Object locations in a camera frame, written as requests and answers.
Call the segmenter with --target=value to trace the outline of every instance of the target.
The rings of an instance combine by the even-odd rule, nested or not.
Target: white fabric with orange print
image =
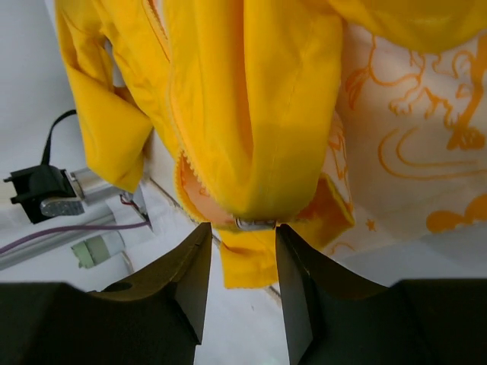
[[[487,221],[486,70],[487,33],[435,55],[348,25],[337,176],[349,172],[356,224],[324,253],[344,259]]]

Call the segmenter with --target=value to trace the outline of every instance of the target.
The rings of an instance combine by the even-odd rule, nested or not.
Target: yellow fabric
[[[483,0],[166,0],[167,34],[145,0],[56,0],[56,10],[92,170],[133,190],[154,126],[238,218],[293,221],[326,182],[312,219],[294,224],[315,247],[353,223],[351,205],[322,174],[343,21],[422,52],[449,49],[487,25]],[[136,107],[114,90],[106,40]],[[273,232],[221,234],[227,286],[275,281]]]

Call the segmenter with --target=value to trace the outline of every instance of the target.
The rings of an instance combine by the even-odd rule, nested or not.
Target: black strap
[[[67,112],[61,114],[58,117],[58,119],[54,121],[53,125],[51,125],[51,129],[49,130],[49,134],[47,135],[46,145],[44,146],[43,159],[40,161],[41,165],[49,165],[49,162],[51,161],[51,138],[53,136],[54,127],[56,127],[57,124],[62,120],[68,118],[69,116],[73,116],[75,114],[76,114],[75,109],[68,110]]]

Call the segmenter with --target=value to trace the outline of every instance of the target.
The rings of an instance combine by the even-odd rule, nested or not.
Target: black plastic part
[[[201,344],[210,224],[100,293],[0,284],[0,364],[190,365]]]
[[[487,363],[487,280],[375,284],[289,226],[276,255],[292,365]]]
[[[14,171],[5,179],[13,183],[17,196],[11,199],[12,204],[20,204],[30,221],[34,224],[46,221],[40,211],[40,203],[46,198],[74,198],[75,191],[71,187],[65,170],[50,165],[38,165],[28,169]]]
[[[49,134],[47,135],[46,145],[44,146],[43,158],[40,161],[42,165],[49,165],[49,162],[51,161],[51,140],[53,139],[54,127],[56,127],[59,124],[59,122],[75,114],[76,114],[76,110],[74,109],[68,110],[67,112],[64,112],[63,114],[58,116],[57,119],[51,125],[51,128],[49,129]]]

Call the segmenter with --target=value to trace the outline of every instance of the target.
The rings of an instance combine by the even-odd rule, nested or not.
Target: zipper
[[[164,30],[164,27],[162,27],[161,21],[158,17],[158,14],[154,8],[154,0],[142,0],[142,7],[144,8],[145,14],[147,16],[147,19],[149,20],[149,24],[151,25],[152,30],[154,31],[155,36],[158,38],[159,44],[161,45],[162,51],[166,57],[166,59],[170,62],[169,58],[169,40],[167,38],[167,34]],[[180,134],[180,130],[178,125],[176,124],[176,121],[174,120],[173,117],[173,108],[171,106],[171,103],[169,101],[169,97],[167,98],[168,103],[169,103],[169,109],[170,112],[168,113],[170,123],[173,127],[173,130],[176,133],[177,140],[180,143],[180,146],[182,148],[180,149],[176,161],[176,166],[173,172],[173,181],[174,185],[176,187],[176,196],[179,202],[181,202],[182,206],[186,209],[186,213],[189,215],[191,219],[194,221],[209,221],[208,218],[203,216],[198,210],[198,208],[194,205],[193,201],[189,198],[187,191],[184,189],[184,184],[182,181],[182,176],[181,174],[184,173],[182,171],[182,164],[181,162],[183,159],[186,160],[187,164],[189,165],[189,168],[192,170],[194,177],[197,179],[199,184],[203,189],[208,191],[206,186],[203,184],[203,181],[199,177],[198,173],[196,173],[196,169],[194,168],[193,162],[189,159],[186,151],[185,151],[185,144],[183,143],[183,138]],[[221,228],[226,228],[226,229],[237,229],[238,225],[236,223],[236,220],[233,218],[233,215],[228,213],[228,217],[231,218],[232,223],[227,223],[227,224],[213,224],[215,227],[221,227]]]
[[[170,62],[169,52],[168,52],[169,41],[167,40],[166,31],[164,30],[164,27],[162,27],[158,14],[154,9],[153,1],[154,0],[142,0],[142,7],[144,8],[145,15],[149,20],[149,24],[151,25],[151,28],[154,31],[155,36],[159,40],[159,44],[162,47],[162,52],[164,52],[166,59]]]

